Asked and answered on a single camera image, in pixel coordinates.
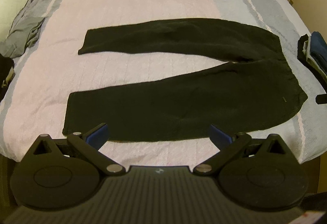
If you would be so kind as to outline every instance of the bed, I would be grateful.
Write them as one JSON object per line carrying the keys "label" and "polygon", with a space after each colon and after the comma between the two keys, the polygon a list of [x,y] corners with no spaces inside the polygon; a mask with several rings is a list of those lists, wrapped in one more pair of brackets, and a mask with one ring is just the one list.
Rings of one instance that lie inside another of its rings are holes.
{"label": "bed", "polygon": [[[179,18],[216,18],[264,28],[279,36],[283,53],[308,99],[289,121],[253,138],[280,134],[300,163],[327,149],[327,107],[311,72],[297,60],[297,41],[310,34],[287,0],[28,0],[13,21],[45,17],[37,43],[14,59],[15,73],[0,103],[0,154],[19,162],[39,134],[64,138],[71,92],[147,82],[208,69],[223,62],[174,53],[77,55],[88,29]],[[122,164],[190,168],[219,150],[208,138],[165,142],[111,142],[99,150]]]}

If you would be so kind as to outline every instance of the crumpled gray fabric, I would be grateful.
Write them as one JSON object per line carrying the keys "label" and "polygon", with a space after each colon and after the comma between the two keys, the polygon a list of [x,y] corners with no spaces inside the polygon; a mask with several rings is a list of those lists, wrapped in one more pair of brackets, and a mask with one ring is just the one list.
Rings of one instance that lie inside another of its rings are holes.
{"label": "crumpled gray fabric", "polygon": [[0,42],[0,54],[16,58],[24,54],[26,48],[34,46],[39,39],[44,17],[28,17],[19,22],[4,42]]}

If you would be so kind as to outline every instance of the black pants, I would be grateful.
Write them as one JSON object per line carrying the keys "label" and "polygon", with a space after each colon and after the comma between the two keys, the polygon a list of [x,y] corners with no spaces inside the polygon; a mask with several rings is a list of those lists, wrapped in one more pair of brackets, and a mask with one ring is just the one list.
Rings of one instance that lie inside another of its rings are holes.
{"label": "black pants", "polygon": [[284,123],[307,99],[279,38],[258,27],[179,19],[89,30],[78,53],[98,51],[174,52],[230,62],[159,81],[71,93],[65,135],[102,122],[118,141],[207,137],[210,124],[229,134],[250,132]]}

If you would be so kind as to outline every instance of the bedspread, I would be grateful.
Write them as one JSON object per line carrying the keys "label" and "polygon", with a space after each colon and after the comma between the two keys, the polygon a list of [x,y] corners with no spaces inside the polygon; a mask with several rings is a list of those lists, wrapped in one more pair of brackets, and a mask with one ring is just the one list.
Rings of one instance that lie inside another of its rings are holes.
{"label": "bedspread", "polygon": [[[71,92],[154,81],[223,64],[203,56],[174,53],[78,55],[88,29],[163,19],[221,18],[258,26],[279,36],[286,60],[308,99],[289,121],[250,134],[266,138],[269,133],[278,133],[300,162],[312,159],[327,148],[327,108],[316,105],[315,96],[323,93],[323,88],[297,60],[300,25],[288,19],[291,15],[296,14],[286,14],[276,0],[29,0],[13,27],[29,16],[46,20],[37,44],[15,59],[16,77],[0,104],[0,153],[20,161],[39,134],[64,138],[62,129]],[[126,167],[193,168],[217,151],[208,138],[107,142],[100,149]]]}

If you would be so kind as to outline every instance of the ribbed black surface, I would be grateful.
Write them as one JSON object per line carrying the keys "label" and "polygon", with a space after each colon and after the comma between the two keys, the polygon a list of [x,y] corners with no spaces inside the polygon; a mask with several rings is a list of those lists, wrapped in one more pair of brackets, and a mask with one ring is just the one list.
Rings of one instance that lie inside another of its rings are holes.
{"label": "ribbed black surface", "polygon": [[231,202],[213,179],[188,167],[132,167],[124,176],[107,178],[87,202],[59,212],[20,207],[5,224],[287,224],[297,208],[254,212]]}

